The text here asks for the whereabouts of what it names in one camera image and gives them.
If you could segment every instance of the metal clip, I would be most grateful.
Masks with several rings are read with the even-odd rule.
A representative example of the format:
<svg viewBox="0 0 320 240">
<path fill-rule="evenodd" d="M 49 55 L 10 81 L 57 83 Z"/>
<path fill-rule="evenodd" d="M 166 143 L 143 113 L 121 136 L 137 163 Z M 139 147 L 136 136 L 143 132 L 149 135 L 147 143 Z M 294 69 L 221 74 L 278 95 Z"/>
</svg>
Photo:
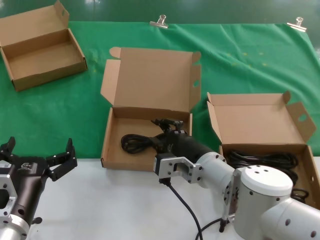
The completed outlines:
<svg viewBox="0 0 320 240">
<path fill-rule="evenodd" d="M 159 20 L 157 22 L 151 21 L 150 25 L 158 27 L 158 28 L 167 29 L 168 25 L 165 24 L 166 17 L 167 17 L 166 15 L 160 15 Z"/>
<path fill-rule="evenodd" d="M 293 29 L 296 29 L 296 30 L 298 30 L 298 31 L 301 31 L 301 32 L 304 32 L 304 33 L 305 33 L 306 30 L 307 30 L 307 28 L 301 26 L 304 18 L 301 17 L 301 16 L 298 16 L 295 20 L 296 20 L 295 24 L 292 24 L 292 23 L 289 23 L 289 22 L 287 22 L 286 24 L 288 24 L 288 25 L 289 25 L 291 28 L 293 28 Z"/>
</svg>

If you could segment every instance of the metal bracket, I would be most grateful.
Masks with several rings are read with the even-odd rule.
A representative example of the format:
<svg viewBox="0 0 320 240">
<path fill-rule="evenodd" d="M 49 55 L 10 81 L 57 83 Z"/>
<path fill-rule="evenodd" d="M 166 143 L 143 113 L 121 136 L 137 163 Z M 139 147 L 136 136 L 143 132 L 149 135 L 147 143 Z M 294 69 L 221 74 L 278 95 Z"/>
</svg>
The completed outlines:
<svg viewBox="0 0 320 240">
<path fill-rule="evenodd" d="M 295 20 L 296 20 L 295 24 L 289 23 L 289 22 L 287 22 L 286 24 L 288 24 L 288 25 L 289 25 L 291 28 L 293 28 L 293 29 L 296 29 L 296 30 L 298 30 L 298 31 L 300 31 L 300 32 L 304 32 L 304 33 L 305 33 L 306 30 L 307 30 L 307 28 L 301 26 L 304 18 L 301 17 L 301 16 L 298 16 Z"/>
<path fill-rule="evenodd" d="M 185 157 L 164 158 L 160 162 L 159 179 L 183 177 L 188 183 L 195 184 L 201 180 L 202 166 L 193 164 Z"/>
<path fill-rule="evenodd" d="M 159 20 L 157 22 L 151 21 L 150 25 L 158 28 L 167 29 L 169 26 L 165 24 L 166 17 L 167 17 L 166 15 L 162 14 L 160 15 Z"/>
<path fill-rule="evenodd" d="M 7 191 L 9 196 L 6 206 L 0 209 L 0 220 L 3 220 L 8 218 L 17 200 L 17 192 L 9 174 L 0 175 L 0 191 Z"/>
</svg>

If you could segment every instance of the black cylinder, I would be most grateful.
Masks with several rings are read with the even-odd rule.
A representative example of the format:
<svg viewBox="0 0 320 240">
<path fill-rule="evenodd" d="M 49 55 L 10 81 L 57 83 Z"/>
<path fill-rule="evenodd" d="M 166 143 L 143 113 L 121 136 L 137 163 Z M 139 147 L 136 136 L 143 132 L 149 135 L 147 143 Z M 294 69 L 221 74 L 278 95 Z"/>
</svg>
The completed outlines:
<svg viewBox="0 0 320 240">
<path fill-rule="evenodd" d="M 167 150 L 177 157 L 185 157 L 190 162 L 196 163 L 204 154 L 212 152 L 212 149 L 197 142 L 187 133 L 172 131 L 167 136 Z"/>
<path fill-rule="evenodd" d="M 44 188 L 45 186 L 41 176 L 21 177 L 16 192 L 18 197 L 14 203 L 11 214 L 22 218 L 31 226 Z"/>
</svg>

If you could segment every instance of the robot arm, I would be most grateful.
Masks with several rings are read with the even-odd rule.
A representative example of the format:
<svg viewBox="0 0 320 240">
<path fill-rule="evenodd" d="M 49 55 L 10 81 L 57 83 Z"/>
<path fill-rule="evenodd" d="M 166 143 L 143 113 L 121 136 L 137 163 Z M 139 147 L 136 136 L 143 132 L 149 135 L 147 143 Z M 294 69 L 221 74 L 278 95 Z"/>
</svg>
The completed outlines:
<svg viewBox="0 0 320 240">
<path fill-rule="evenodd" d="M 165 135 L 161 147 L 155 147 L 159 182 L 181 176 L 190 184 L 217 191 L 224 201 L 220 232 L 229 219 L 237 239 L 320 240 L 320 211 L 290 197 L 293 182 L 285 173 L 260 165 L 234 169 L 183 131 L 182 122 L 153 123 Z"/>
<path fill-rule="evenodd" d="M 0 146 L 0 240 L 24 240 L 34 219 L 40 196 L 48 178 L 56 181 L 77 166 L 71 138 L 63 153 L 47 158 L 19 157 L 12 153 L 14 137 Z"/>
</svg>

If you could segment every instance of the coiled black cable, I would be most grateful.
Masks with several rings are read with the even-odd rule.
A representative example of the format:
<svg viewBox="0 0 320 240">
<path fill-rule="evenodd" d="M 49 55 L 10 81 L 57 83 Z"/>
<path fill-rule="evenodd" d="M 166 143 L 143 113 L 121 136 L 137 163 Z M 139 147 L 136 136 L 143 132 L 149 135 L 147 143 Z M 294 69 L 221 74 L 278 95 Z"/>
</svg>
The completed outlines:
<svg viewBox="0 0 320 240">
<path fill-rule="evenodd" d="M 298 158 L 290 152 L 277 152 L 267 155 L 252 155 L 245 152 L 232 150 L 227 155 L 228 164 L 235 169 L 248 167 L 252 165 L 268 166 L 278 169 L 291 178 L 295 186 L 298 181 L 298 175 L 292 170 L 298 166 Z M 291 197 L 299 202 L 306 203 L 309 196 L 308 191 L 302 188 L 293 188 Z"/>
<path fill-rule="evenodd" d="M 161 133 L 154 137 L 142 136 L 137 134 L 127 134 L 121 138 L 121 147 L 128 154 L 141 153 L 149 147 L 156 148 L 157 145 L 161 143 L 164 136 L 164 133 Z"/>
</svg>

